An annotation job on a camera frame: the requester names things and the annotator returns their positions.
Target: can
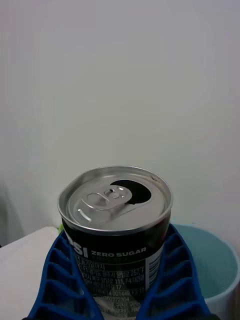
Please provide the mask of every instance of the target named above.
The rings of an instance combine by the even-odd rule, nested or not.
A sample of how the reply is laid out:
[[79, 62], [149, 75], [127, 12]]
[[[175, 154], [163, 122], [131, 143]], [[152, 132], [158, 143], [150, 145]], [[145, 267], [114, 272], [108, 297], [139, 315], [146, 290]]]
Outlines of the can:
[[105, 319], [135, 319], [157, 276], [173, 194], [130, 166], [87, 171], [58, 198], [80, 273]]

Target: black can label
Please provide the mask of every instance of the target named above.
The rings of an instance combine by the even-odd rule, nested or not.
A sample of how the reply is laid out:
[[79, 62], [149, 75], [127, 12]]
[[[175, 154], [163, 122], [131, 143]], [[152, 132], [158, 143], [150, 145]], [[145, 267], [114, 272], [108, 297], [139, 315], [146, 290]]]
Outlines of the black can label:
[[66, 235], [73, 247], [83, 280], [104, 318], [135, 319], [146, 291], [157, 276], [163, 243], [155, 247], [154, 252], [150, 250], [148, 255], [147, 245], [129, 243], [128, 247], [133, 249], [125, 252], [115, 250], [113, 246], [109, 246], [111, 251], [108, 247], [100, 250], [97, 244], [92, 244], [92, 248], [82, 246], [69, 234]]

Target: can opening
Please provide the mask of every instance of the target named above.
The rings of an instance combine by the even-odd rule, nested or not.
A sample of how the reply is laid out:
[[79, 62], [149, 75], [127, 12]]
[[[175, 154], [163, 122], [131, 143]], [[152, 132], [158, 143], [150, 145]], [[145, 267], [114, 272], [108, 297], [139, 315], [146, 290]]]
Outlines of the can opening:
[[147, 202], [152, 196], [151, 192], [147, 187], [136, 181], [118, 180], [111, 183], [111, 185], [125, 187], [131, 191], [132, 197], [127, 202], [127, 204], [130, 205], [142, 204], [144, 202]]

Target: can lid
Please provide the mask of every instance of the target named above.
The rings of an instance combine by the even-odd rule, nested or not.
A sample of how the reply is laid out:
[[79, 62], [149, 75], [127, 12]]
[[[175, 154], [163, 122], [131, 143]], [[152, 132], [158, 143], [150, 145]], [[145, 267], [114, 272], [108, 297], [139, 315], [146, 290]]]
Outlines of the can lid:
[[80, 175], [59, 196], [58, 209], [74, 229], [89, 233], [134, 233], [170, 213], [172, 192], [147, 170], [109, 166]]

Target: white backdrop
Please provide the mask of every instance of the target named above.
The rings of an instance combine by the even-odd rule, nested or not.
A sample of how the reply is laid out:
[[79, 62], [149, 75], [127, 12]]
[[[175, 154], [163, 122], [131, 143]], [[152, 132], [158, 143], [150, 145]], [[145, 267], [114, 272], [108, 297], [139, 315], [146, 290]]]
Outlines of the white backdrop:
[[162, 176], [240, 252], [240, 2], [0, 1], [0, 244], [60, 223], [80, 173]]

